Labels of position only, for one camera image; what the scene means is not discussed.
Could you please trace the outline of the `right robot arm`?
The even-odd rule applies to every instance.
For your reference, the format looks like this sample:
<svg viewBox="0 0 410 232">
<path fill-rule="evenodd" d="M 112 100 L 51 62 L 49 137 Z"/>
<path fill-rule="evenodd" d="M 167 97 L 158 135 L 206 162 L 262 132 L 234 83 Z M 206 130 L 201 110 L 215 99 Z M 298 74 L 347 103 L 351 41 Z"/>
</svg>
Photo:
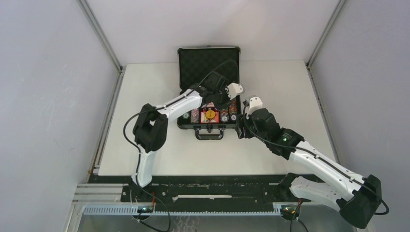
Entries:
<svg viewBox="0 0 410 232">
<path fill-rule="evenodd" d="M 321 180 L 315 183 L 288 173 L 279 188 L 285 201 L 297 197 L 320 203 L 359 229 L 365 229 L 384 204 L 381 181 L 376 176 L 364 177 L 329 159 L 297 132 L 282 128 L 265 108 L 241 115 L 237 133 L 239 138 L 257 138 L 273 154 L 303 166 Z"/>
</svg>

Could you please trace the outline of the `yellow round button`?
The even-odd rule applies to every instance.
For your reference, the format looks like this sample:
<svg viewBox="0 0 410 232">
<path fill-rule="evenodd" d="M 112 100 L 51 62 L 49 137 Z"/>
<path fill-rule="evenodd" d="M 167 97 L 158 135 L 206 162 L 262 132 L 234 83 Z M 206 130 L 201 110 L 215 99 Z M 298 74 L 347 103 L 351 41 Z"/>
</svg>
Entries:
<svg viewBox="0 0 410 232">
<path fill-rule="evenodd" d="M 212 120 L 215 116 L 216 116 L 216 112 L 213 111 L 213 110 L 208 110 L 208 111 L 205 112 L 205 117 L 208 120 Z"/>
</svg>

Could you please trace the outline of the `black poker case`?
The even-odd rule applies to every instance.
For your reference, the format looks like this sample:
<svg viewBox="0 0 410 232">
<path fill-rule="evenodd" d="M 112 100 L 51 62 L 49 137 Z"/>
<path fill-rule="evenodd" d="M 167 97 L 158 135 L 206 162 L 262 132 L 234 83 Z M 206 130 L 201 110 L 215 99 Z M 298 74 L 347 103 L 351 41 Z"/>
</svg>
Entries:
<svg viewBox="0 0 410 232">
<path fill-rule="evenodd" d="M 181 92 L 193 89 L 203 96 L 200 107 L 180 116 L 177 126 L 193 130 L 198 140 L 222 139 L 241 114 L 240 96 L 228 96 L 228 85 L 240 80 L 240 47 L 188 47 L 177 54 Z"/>
</svg>

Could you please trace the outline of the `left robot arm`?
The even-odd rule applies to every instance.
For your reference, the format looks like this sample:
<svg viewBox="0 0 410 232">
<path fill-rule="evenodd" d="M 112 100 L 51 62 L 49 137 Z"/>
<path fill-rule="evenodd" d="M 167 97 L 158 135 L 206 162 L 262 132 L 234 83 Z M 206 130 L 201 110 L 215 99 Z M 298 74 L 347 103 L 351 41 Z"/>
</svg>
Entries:
<svg viewBox="0 0 410 232">
<path fill-rule="evenodd" d="M 195 83 L 178 97 L 159 106 L 145 104 L 132 129 L 134 146 L 138 150 L 136 171 L 132 181 L 136 184 L 132 195 L 144 202 L 150 198 L 152 168 L 156 153 L 163 147 L 167 138 L 168 124 L 183 114 L 213 103 L 225 106 L 235 95 L 230 92 L 233 84 L 227 77 L 212 71 L 199 83 Z"/>
</svg>

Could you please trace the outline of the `red playing card box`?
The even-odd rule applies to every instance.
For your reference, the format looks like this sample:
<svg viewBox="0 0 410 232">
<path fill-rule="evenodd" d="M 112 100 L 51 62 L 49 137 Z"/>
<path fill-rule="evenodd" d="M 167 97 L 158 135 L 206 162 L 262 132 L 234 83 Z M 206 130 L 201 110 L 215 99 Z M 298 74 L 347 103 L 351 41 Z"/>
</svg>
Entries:
<svg viewBox="0 0 410 232">
<path fill-rule="evenodd" d="M 200 123 L 208 124 L 208 123 L 219 123 L 220 122 L 220 114 L 219 111 L 208 108 L 204 109 L 200 114 Z"/>
</svg>

